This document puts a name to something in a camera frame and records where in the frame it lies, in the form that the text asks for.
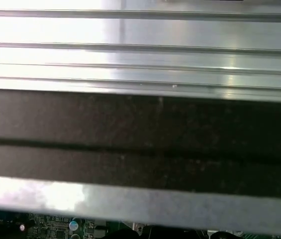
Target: silver metal surface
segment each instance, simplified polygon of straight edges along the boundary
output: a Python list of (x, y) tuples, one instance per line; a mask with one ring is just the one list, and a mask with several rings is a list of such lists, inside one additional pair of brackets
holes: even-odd
[(281, 101), (281, 0), (0, 0), (0, 89)]
[(0, 177), (0, 209), (281, 235), (281, 200)]

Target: black plastic part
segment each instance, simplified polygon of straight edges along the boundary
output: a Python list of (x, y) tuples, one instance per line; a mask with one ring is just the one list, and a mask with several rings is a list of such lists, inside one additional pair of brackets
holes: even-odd
[(281, 104), (0, 90), (0, 176), (281, 197)]

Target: metal edge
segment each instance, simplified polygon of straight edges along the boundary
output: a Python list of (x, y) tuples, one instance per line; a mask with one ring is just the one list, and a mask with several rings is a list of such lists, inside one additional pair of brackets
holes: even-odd
[(0, 89), (281, 102), (281, 89), (159, 82), (0, 78)]
[(39, 48), (69, 49), (97, 51), (128, 51), (128, 52), (176, 52), (176, 53), (209, 53), (209, 54), (243, 54), (259, 56), (280, 56), (281, 49), (223, 48), (171, 45), (140, 45), (140, 44), (93, 44), (93, 43), (46, 43), (46, 42), (0, 42), (0, 47), (8, 48)]
[(145, 10), (50, 10), (0, 9), (4, 17), (168, 19), (204, 21), (281, 22), (280, 13), (145, 11)]

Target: metal groove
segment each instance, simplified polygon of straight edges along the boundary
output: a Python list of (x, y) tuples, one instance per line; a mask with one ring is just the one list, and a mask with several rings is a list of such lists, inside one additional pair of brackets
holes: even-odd
[(199, 46), (139, 45), (139, 44), (93, 44), (93, 43), (45, 43), (45, 42), (0, 42), (0, 47), (39, 48), (97, 51), (129, 51), (129, 52), (177, 52), (177, 53), (210, 53), (241, 54), (259, 56), (279, 56), (281, 49), (248, 49)]
[(168, 71), (193, 71), (229, 74), (256, 74), (256, 75), (281, 75), (281, 70), (227, 68), (227, 67), (197, 67), (197, 66), (162, 66), (162, 65), (135, 65), (135, 64), (78, 64), (78, 63), (46, 63), (46, 64), (14, 64), (0, 63), (0, 65), (19, 66), (62, 66), (82, 68), (115, 68), (115, 69), (143, 69), (143, 70), (168, 70)]
[(37, 10), (0, 9), (5, 17), (48, 17), (48, 18), (102, 18), (102, 19), (168, 19), (204, 21), (251, 21), (281, 22), (281, 14), (239, 12), (192, 12), (192, 11), (139, 11), (139, 10)]

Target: capacitor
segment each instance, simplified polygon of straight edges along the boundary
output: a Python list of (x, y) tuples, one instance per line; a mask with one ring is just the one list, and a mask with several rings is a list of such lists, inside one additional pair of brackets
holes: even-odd
[(81, 239), (81, 237), (79, 235), (77, 235), (77, 234), (73, 234), (71, 236), (71, 239)]
[(77, 222), (75, 222), (75, 221), (71, 221), (69, 223), (69, 228), (72, 231), (76, 231), (79, 228), (79, 224)]

